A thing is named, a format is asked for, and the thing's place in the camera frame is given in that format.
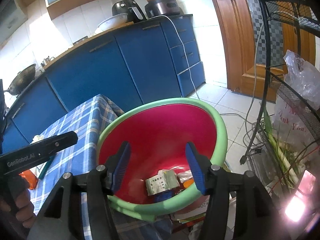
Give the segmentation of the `person's left hand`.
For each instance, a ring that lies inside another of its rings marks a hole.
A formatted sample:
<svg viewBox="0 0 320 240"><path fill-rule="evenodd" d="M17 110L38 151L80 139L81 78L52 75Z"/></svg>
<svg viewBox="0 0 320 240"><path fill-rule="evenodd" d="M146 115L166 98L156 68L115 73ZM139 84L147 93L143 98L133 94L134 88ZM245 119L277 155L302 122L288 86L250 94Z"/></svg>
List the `person's left hand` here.
<svg viewBox="0 0 320 240"><path fill-rule="evenodd" d="M16 220L20 222L25 228L30 229L36 219L34 213L34 205L30 201L30 192L28 188L24 189L15 199L15 204L18 211L15 215Z"/></svg>

